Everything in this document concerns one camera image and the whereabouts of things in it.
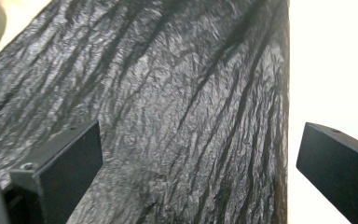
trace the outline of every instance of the gray surface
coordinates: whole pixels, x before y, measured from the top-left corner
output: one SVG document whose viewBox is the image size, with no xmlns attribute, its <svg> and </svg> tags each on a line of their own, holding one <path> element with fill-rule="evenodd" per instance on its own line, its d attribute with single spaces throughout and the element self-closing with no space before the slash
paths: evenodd
<svg viewBox="0 0 358 224">
<path fill-rule="evenodd" d="M 0 184 L 101 123 L 70 223 L 285 223 L 286 1 L 53 1 L 0 53 Z"/>
</svg>

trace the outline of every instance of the black plastic bag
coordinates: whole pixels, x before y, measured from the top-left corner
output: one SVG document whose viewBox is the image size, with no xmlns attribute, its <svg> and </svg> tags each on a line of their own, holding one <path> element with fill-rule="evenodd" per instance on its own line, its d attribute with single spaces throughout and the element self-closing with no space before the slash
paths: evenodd
<svg viewBox="0 0 358 224">
<path fill-rule="evenodd" d="M 285 223 L 288 28 L 285 0 L 54 0 L 0 53 L 0 185 L 98 119 L 70 223 Z"/>
</svg>

